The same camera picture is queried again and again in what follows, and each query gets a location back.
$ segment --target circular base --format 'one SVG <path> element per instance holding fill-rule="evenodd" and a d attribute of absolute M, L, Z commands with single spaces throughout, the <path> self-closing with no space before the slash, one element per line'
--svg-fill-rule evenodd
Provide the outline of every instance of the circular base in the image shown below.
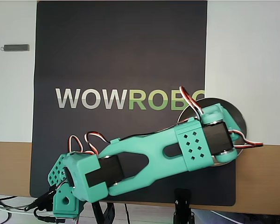
<path fill-rule="evenodd" d="M 228 112 L 229 114 L 232 116 L 232 118 L 235 120 L 235 122 L 237 123 L 237 125 L 239 126 L 239 128 L 241 129 L 241 132 L 245 135 L 247 135 L 247 127 L 246 127 L 246 122 L 243 118 L 243 115 L 241 114 L 241 112 L 231 103 L 222 100 L 222 99 L 218 99 L 218 98 L 203 98 L 197 101 L 197 103 L 202 107 L 207 107 L 210 105 L 214 105 L 214 104 L 218 104 L 220 103 L 221 106 L 223 106 Z M 190 106 L 188 106 L 186 109 L 184 109 L 181 113 L 181 115 L 178 118 L 179 122 L 180 120 L 184 120 L 190 117 L 194 117 L 196 116 L 195 112 L 192 110 L 192 108 Z M 244 144 L 244 141 L 242 139 L 238 139 L 234 142 L 234 144 L 236 145 L 242 145 Z M 243 149 L 237 149 L 238 151 L 238 155 L 240 155 L 240 153 L 242 152 Z M 213 160 L 214 160 L 214 165 L 213 166 L 222 166 L 224 164 L 227 164 L 228 162 L 218 162 L 214 156 Z"/>

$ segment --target white backdrop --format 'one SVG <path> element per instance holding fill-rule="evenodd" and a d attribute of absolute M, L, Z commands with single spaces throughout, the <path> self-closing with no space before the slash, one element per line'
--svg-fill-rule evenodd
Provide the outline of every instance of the white backdrop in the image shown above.
<path fill-rule="evenodd" d="M 280 1 L 209 1 L 206 97 L 243 114 L 248 137 L 280 145 Z"/>
<path fill-rule="evenodd" d="M 0 1 L 0 141 L 31 142 L 36 1 Z M 207 97 L 233 103 L 251 140 L 280 145 L 280 1 L 209 1 Z"/>
<path fill-rule="evenodd" d="M 36 1 L 0 1 L 0 47 L 29 44 L 29 52 L 0 51 L 0 141 L 32 141 Z"/>

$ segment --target green letters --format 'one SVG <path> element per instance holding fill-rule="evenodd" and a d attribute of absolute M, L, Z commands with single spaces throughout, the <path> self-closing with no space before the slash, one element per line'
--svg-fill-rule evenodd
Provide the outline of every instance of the green letters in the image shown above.
<path fill-rule="evenodd" d="M 193 100 L 197 99 L 197 96 L 203 94 L 204 95 L 204 90 L 197 90 L 196 92 L 193 93 L 192 98 Z"/>
<path fill-rule="evenodd" d="M 135 94 L 138 93 L 141 95 L 140 98 L 135 98 Z M 146 93 L 143 90 L 130 90 L 130 100 L 129 100 L 129 109 L 134 109 L 134 103 L 137 103 L 140 109 L 146 110 L 145 106 L 143 105 L 142 101 L 145 100 Z"/>
<path fill-rule="evenodd" d="M 180 97 L 180 98 L 176 97 L 176 95 L 178 93 L 181 93 L 181 92 L 179 92 L 179 90 L 171 91 L 171 110 L 172 111 L 182 111 L 188 106 L 188 104 L 182 97 Z M 176 102 L 182 102 L 183 106 L 176 106 Z"/>
<path fill-rule="evenodd" d="M 163 97 L 163 103 L 160 106 L 154 105 L 154 95 L 161 94 Z M 168 104 L 168 96 L 163 90 L 154 90 L 148 96 L 148 104 L 155 111 L 163 110 Z"/>

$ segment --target perforated panel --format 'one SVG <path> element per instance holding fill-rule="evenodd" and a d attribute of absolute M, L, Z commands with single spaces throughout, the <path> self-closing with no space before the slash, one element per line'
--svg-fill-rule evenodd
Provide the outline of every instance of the perforated panel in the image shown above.
<path fill-rule="evenodd" d="M 192 119 L 187 124 L 176 127 L 176 134 L 189 171 L 213 164 L 203 129 L 198 120 Z"/>
<path fill-rule="evenodd" d="M 63 159 L 64 159 L 65 155 L 62 154 L 57 162 L 55 163 L 55 165 L 53 166 L 53 168 L 51 169 L 49 175 L 48 175 L 48 182 L 50 184 L 50 186 L 56 184 L 58 185 L 61 181 L 65 180 L 65 172 L 64 172 L 64 165 L 62 163 Z"/>

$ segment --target teal robotic arm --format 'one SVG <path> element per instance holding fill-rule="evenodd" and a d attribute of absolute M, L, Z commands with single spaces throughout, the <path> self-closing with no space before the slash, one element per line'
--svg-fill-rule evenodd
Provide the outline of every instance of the teal robotic arm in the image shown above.
<path fill-rule="evenodd" d="M 203 108 L 203 113 L 150 134 L 116 138 L 97 156 L 70 152 L 62 154 L 48 175 L 55 187 L 55 217 L 76 218 L 84 203 L 95 203 L 108 195 L 117 196 L 150 186 L 156 180 L 194 171 L 237 158 L 234 141 L 241 129 L 220 103 Z M 178 143 L 181 154 L 168 157 L 164 148 Z M 243 145 L 241 147 L 261 146 Z M 145 155 L 149 162 L 135 176 L 125 178 L 118 154 Z"/>

